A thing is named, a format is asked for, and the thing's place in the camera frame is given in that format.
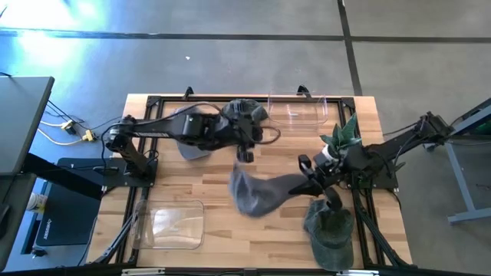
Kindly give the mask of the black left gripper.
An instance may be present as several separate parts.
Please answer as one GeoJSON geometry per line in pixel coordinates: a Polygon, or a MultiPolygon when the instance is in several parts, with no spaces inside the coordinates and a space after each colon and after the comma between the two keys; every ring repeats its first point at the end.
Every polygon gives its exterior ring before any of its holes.
{"type": "Polygon", "coordinates": [[[220,117],[218,126],[219,148],[236,147],[236,158],[239,162],[253,162],[254,149],[263,138],[263,130],[250,115],[237,118],[220,117]]]}

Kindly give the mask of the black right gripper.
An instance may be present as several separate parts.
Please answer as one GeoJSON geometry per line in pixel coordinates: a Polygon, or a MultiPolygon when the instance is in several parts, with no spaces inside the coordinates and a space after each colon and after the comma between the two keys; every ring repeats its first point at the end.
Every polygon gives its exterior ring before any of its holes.
{"type": "Polygon", "coordinates": [[[314,156],[314,161],[311,161],[306,155],[299,155],[298,166],[307,180],[289,190],[288,194],[292,196],[324,195],[326,205],[333,211],[340,211],[343,204],[339,194],[333,188],[342,177],[338,169],[338,162],[319,153],[314,156]]]}

